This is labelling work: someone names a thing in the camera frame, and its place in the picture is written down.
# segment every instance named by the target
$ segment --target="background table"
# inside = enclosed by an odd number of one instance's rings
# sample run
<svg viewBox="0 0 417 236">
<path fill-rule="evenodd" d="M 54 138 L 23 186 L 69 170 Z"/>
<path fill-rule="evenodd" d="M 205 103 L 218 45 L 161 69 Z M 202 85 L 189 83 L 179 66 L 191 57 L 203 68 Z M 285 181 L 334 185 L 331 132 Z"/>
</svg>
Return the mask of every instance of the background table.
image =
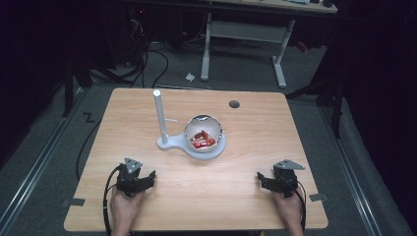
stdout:
<svg viewBox="0 0 417 236">
<path fill-rule="evenodd" d="M 156 170 L 133 230 L 253 230 L 284 225 L 275 202 L 262 189 L 257 172 L 272 178 L 272 165 L 290 159 L 307 196 L 318 192 L 285 96 L 277 92 L 162 89 L 168 135 L 183 132 L 188 120 L 212 115 L 222 124 L 227 144 L 211 160 L 198 160 L 180 149 L 160 150 L 152 89 L 117 88 L 65 220 L 69 231 L 103 231 L 102 194 L 110 172 L 124 157 L 141 161 L 140 177 Z M 231 108 L 230 100 L 240 102 Z M 307 228 L 328 225 L 321 202 L 307 197 Z"/>
</svg>

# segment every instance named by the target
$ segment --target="metal desk leg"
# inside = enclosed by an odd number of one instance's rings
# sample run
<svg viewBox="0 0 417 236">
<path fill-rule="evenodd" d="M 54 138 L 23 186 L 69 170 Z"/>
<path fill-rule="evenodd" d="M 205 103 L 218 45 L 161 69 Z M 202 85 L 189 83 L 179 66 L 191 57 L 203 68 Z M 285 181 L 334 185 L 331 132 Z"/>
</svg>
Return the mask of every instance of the metal desk leg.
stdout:
<svg viewBox="0 0 417 236">
<path fill-rule="evenodd" d="M 286 82 L 285 82 L 285 78 L 284 78 L 284 75 L 282 73 L 282 68 L 281 68 L 281 60 L 282 60 L 282 56 L 284 55 L 285 48 L 288 44 L 289 37 L 291 36 L 294 24 L 295 24 L 294 20 L 291 20 L 289 22 L 288 28 L 286 29 L 283 40 L 281 42 L 281 49 L 279 50 L 279 54 L 277 56 L 272 57 L 272 62 L 273 62 L 273 67 L 275 69 L 276 79 L 278 80 L 278 86 L 281 89 L 286 88 Z"/>
<path fill-rule="evenodd" d="M 205 54 L 203 55 L 203 65 L 202 65 L 202 81 L 209 80 L 209 40 L 211 35 L 211 13 L 208 13 L 208 23 L 206 28 L 206 48 Z"/>
</svg>

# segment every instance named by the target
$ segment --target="hand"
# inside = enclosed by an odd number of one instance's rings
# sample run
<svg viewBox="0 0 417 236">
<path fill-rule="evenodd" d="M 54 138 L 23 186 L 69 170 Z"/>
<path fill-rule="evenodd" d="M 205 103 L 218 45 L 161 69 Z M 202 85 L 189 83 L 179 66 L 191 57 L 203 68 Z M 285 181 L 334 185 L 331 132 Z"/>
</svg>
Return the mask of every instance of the hand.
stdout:
<svg viewBox="0 0 417 236">
<path fill-rule="evenodd" d="M 126 236 L 129 234 L 144 193 L 145 191 L 142 191 L 133 198 L 129 198 L 116 187 L 113 188 L 110 202 L 111 215 L 114 221 L 112 236 Z"/>
<path fill-rule="evenodd" d="M 275 198 L 278 206 L 278 214 L 287 228 L 290 236 L 304 235 L 301 226 L 301 216 L 303 214 L 303 206 L 297 194 L 292 193 L 291 197 L 284 198 L 284 195 L 274 191 L 270 191 Z"/>
</svg>

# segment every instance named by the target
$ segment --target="person's left hand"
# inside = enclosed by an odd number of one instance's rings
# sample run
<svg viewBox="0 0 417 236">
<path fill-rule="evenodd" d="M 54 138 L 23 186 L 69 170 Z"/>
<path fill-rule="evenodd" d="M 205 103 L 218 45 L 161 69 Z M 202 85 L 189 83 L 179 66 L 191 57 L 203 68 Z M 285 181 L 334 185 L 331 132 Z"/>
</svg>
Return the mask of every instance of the person's left hand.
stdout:
<svg viewBox="0 0 417 236">
<path fill-rule="evenodd" d="M 145 191 L 137 193 L 133 198 L 127 197 L 116 187 L 111 193 L 111 215 L 113 216 L 114 229 L 112 236 L 126 236 L 129 234 L 133 220 L 138 214 L 139 206 Z"/>
</svg>

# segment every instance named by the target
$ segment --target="white bowl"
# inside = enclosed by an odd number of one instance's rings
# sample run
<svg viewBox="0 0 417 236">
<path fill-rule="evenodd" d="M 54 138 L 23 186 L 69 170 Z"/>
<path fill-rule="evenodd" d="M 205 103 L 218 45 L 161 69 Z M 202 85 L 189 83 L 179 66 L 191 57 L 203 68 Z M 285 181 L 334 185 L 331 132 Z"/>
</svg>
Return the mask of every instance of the white bowl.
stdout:
<svg viewBox="0 0 417 236">
<path fill-rule="evenodd" d="M 214 150 L 220 142 L 222 134 L 220 123 L 209 115 L 194 117 L 187 123 L 184 131 L 187 146 L 196 152 Z"/>
</svg>

